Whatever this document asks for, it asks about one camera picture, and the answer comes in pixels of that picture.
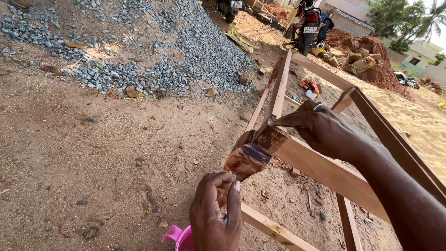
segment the motorcycle tail light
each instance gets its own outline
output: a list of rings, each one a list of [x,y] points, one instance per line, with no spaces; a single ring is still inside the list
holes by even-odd
[[[308,14],[305,20],[319,20],[319,15],[316,13]]]

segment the gravel pile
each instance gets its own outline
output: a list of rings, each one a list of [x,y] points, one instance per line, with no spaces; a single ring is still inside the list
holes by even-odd
[[[86,27],[73,23],[70,18],[61,26],[57,7],[46,10],[30,7],[28,13],[23,13],[12,5],[8,7],[9,10],[19,18],[0,18],[1,32],[6,38],[47,48],[51,56],[72,62],[81,59],[76,67],[62,71],[75,77],[79,85],[97,88],[102,93],[111,88],[124,91],[126,87],[134,85],[137,91],[145,95],[155,91],[184,95],[191,91],[192,84],[197,85],[199,79],[206,81],[209,86],[236,93],[254,88],[252,84],[243,86],[238,83],[239,74],[251,70],[246,61],[247,55],[212,23],[197,0],[161,0],[155,4],[146,0],[122,0],[119,4],[75,0],[74,4],[80,8],[80,17],[89,18],[91,22],[128,26],[125,29],[129,34],[118,38],[103,29],[100,38],[90,38],[85,33]],[[108,10],[109,16],[101,16],[104,10]],[[31,22],[40,22],[42,25],[33,28],[35,26],[29,25]],[[64,38],[51,33],[48,30],[50,24],[58,29],[68,29],[70,26],[71,31],[80,33],[71,33],[68,38]],[[172,43],[169,38],[174,38],[175,42]],[[106,67],[99,69],[97,62],[86,50],[63,44],[70,40],[111,54],[119,52],[110,51],[111,48],[104,44],[123,43],[127,50],[143,59],[147,57],[144,60],[155,64],[144,69],[138,67],[136,62],[122,62],[117,65],[101,62]],[[174,58],[173,52],[181,53],[182,59]],[[17,59],[10,51],[5,51],[2,55],[15,56]]]

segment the sandy ground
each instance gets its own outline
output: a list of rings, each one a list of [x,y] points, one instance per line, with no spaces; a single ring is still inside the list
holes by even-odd
[[[211,12],[210,16],[222,30],[229,27],[218,13]],[[283,53],[281,44],[286,40],[281,33],[246,13],[236,17],[232,25],[260,47],[253,56],[271,70]],[[48,51],[4,38],[0,38],[0,46],[13,47],[24,62],[55,60]],[[201,100],[197,92],[187,98],[147,97],[126,102],[78,88],[73,79],[56,82],[56,78],[44,77],[40,70],[0,60],[0,182],[11,189],[0,194],[2,250],[172,250],[172,241],[160,242],[166,229],[156,227],[159,213],[153,210],[161,205],[169,225],[189,225],[196,185],[206,173],[222,169],[247,125],[240,117],[249,118],[258,102],[255,93],[248,94],[249,100],[225,93],[231,99],[210,103]],[[287,94],[302,98],[297,80],[314,75],[297,65],[292,68],[299,77],[290,75]],[[442,157],[434,146],[445,149],[441,147],[445,143],[441,134],[444,114],[423,100],[435,98],[429,96],[429,91],[417,92],[420,101],[413,104],[344,72],[337,73],[360,86],[398,130],[413,134],[411,144],[429,164],[435,167],[435,159],[441,163],[444,152]],[[253,78],[255,85],[262,88],[268,74],[260,80],[254,75]],[[341,91],[318,81],[324,91],[320,100],[331,106]],[[184,101],[185,109],[177,108]],[[283,113],[295,108],[286,105]],[[403,116],[413,123],[397,124]],[[416,127],[420,128],[430,116],[438,123],[422,124],[428,133],[417,134]],[[97,122],[87,122],[85,117],[95,117]],[[343,117],[376,140],[354,105]],[[426,134],[439,137],[435,142],[434,136],[429,139]],[[194,165],[192,159],[197,159],[200,166]],[[49,189],[40,188],[43,181],[50,184]],[[271,193],[267,203],[261,201],[262,189]],[[327,221],[309,215],[307,191],[316,212],[324,213]],[[326,196],[323,205],[315,201],[317,194]],[[270,164],[242,184],[242,196],[246,204],[319,250],[342,250],[335,194],[311,178],[294,179],[286,170]],[[80,200],[88,201],[88,205],[76,205]],[[389,224],[373,217],[375,227],[370,228],[363,221],[368,214],[354,204],[353,207],[364,250],[401,250]],[[98,228],[98,234],[85,239],[85,231],[92,227]],[[239,250],[286,249],[245,223]]]

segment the fingernail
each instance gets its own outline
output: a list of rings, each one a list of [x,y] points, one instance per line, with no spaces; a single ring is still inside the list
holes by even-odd
[[[237,191],[240,191],[240,180],[236,180],[236,181],[235,181],[235,189],[236,189]]]

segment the pink bucket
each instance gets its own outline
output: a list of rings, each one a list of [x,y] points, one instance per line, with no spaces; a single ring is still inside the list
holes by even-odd
[[[176,241],[175,251],[194,251],[194,239],[190,226],[181,230],[179,227],[172,225],[164,235],[162,242],[166,242],[169,238]]]

